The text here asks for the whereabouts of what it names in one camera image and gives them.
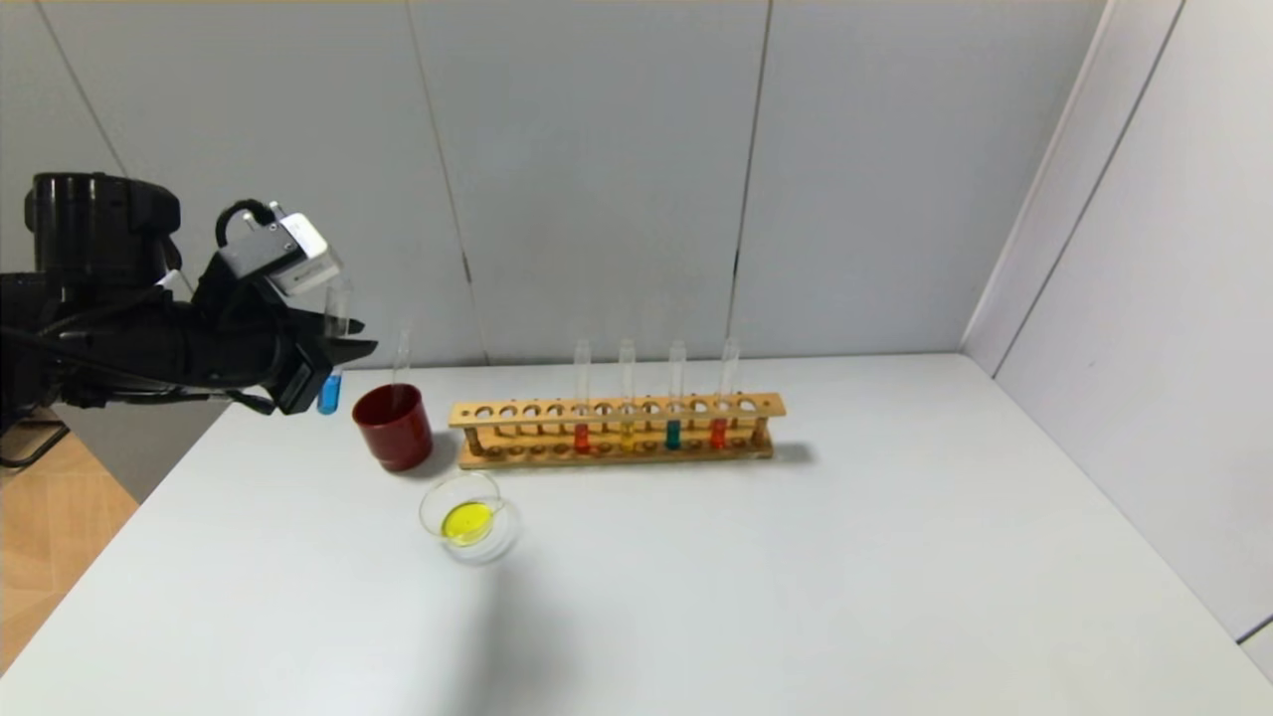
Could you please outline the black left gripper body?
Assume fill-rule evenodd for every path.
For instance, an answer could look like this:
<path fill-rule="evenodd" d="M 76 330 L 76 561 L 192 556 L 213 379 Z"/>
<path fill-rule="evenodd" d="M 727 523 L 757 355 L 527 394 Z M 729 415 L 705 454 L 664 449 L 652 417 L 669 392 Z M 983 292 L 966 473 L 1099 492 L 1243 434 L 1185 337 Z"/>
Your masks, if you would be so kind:
<path fill-rule="evenodd" d="M 306 412 L 330 371 L 322 336 L 298 331 L 298 310 L 266 279 L 201 279 L 192 304 L 190 386 L 215 392 L 260 387 L 272 412 Z"/>

